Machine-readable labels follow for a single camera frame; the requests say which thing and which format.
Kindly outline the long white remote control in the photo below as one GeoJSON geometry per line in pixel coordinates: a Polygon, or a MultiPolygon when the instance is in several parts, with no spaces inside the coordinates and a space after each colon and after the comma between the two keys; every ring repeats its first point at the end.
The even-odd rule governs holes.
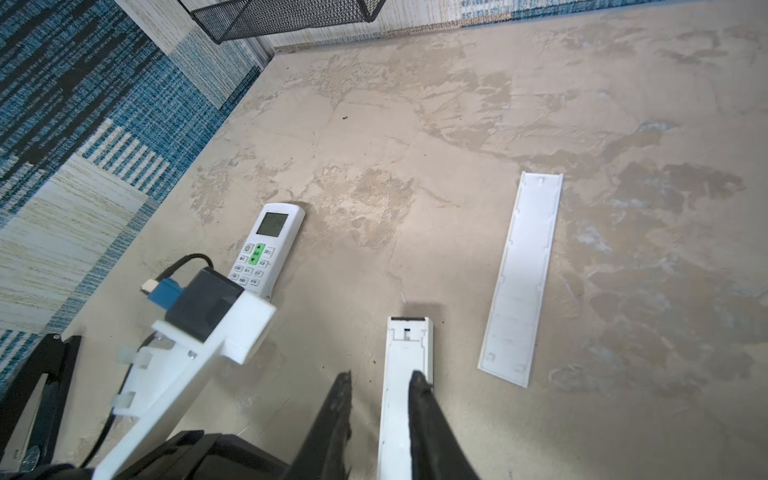
{"type": "Polygon", "coordinates": [[[387,321],[377,477],[410,479],[411,441],[408,392],[412,374],[433,380],[433,322],[427,317],[391,317],[387,321]]]}

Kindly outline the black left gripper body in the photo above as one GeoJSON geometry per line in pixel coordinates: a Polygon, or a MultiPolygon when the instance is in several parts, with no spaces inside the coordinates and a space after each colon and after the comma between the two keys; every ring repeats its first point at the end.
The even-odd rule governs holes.
{"type": "Polygon", "coordinates": [[[289,465],[236,435],[183,431],[114,479],[281,479],[289,465]]]}

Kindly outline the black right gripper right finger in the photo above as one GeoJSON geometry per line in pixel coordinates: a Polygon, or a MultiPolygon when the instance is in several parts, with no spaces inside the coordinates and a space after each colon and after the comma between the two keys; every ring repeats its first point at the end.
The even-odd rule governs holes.
{"type": "Polygon", "coordinates": [[[421,371],[409,382],[408,415],[413,479],[479,479],[421,371]]]}

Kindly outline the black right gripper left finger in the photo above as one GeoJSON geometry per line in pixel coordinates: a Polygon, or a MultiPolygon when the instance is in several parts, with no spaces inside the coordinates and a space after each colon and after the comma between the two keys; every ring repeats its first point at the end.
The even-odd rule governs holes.
{"type": "Polygon", "coordinates": [[[351,438],[352,378],[340,373],[283,479],[348,479],[345,449],[351,438]]]}

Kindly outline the white battery cover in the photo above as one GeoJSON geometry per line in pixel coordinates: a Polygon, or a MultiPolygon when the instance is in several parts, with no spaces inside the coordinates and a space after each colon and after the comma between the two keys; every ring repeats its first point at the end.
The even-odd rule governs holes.
{"type": "Polygon", "coordinates": [[[529,386],[562,174],[521,175],[485,329],[478,369],[529,386]]]}

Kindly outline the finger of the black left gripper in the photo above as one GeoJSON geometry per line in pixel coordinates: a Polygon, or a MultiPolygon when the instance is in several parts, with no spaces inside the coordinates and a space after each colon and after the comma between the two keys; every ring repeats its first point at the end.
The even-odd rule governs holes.
{"type": "Polygon", "coordinates": [[[1,397],[3,468],[36,468],[52,461],[81,340],[44,336],[1,397]]]}

